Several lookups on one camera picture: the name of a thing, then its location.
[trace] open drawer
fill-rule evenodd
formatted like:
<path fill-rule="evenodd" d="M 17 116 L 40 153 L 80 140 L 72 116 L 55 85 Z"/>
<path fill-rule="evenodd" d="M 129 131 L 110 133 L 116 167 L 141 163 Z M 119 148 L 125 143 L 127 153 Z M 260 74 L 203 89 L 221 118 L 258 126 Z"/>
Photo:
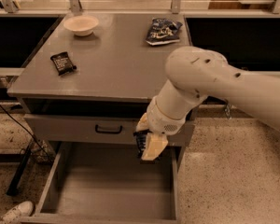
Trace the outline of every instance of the open drawer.
<path fill-rule="evenodd" d="M 179 223 L 174 149 L 147 164 L 135 146 L 62 143 L 35 215 L 21 223 Z"/>

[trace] drawer handle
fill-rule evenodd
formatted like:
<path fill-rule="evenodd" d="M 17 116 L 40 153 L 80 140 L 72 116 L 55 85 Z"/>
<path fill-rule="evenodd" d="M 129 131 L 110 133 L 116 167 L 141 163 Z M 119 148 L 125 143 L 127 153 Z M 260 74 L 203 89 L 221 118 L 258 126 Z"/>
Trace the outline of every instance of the drawer handle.
<path fill-rule="evenodd" d="M 122 131 L 122 126 L 120 125 L 120 126 L 119 126 L 119 129 L 118 129 L 117 131 L 100 131 L 100 129 L 102 129 L 102 128 L 100 128 L 98 125 L 95 125 L 95 131 L 96 131 L 97 133 L 104 133 L 104 134 L 120 134 L 121 131 Z"/>

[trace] white shoe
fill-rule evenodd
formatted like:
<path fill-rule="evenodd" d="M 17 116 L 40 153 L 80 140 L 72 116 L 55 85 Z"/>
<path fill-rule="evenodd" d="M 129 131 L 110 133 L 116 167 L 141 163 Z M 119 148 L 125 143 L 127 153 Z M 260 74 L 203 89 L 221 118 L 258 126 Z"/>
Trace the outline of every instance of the white shoe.
<path fill-rule="evenodd" d="M 33 211 L 34 204 L 30 201 L 25 201 L 0 216 L 0 224 L 18 224 L 20 223 L 20 217 L 28 217 Z"/>

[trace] drawer front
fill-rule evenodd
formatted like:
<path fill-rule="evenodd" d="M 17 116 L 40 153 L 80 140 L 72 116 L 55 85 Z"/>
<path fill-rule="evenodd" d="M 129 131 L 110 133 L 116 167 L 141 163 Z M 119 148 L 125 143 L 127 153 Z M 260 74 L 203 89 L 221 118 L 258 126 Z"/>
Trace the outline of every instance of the drawer front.
<path fill-rule="evenodd" d="M 135 145 L 133 132 L 138 119 L 93 118 L 25 115 L 25 120 L 38 139 L 64 142 L 88 142 Z M 169 136 L 170 146 L 189 143 L 193 132 L 191 121 L 176 135 Z"/>

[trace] terrazzo floor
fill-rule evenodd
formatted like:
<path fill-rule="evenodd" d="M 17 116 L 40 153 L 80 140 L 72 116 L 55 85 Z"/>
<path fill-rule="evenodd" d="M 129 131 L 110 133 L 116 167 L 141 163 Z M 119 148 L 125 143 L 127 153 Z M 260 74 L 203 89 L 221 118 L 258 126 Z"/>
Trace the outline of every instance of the terrazzo floor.
<path fill-rule="evenodd" d="M 27 127 L 20 110 L 13 117 Z M 178 174 L 182 224 L 280 223 L 280 133 L 233 109 L 202 105 Z M 25 148 L 29 135 L 0 112 L 0 149 Z M 0 163 L 0 215 L 31 200 L 37 205 L 48 165 L 29 160 L 19 194 L 6 195 L 17 163 Z"/>

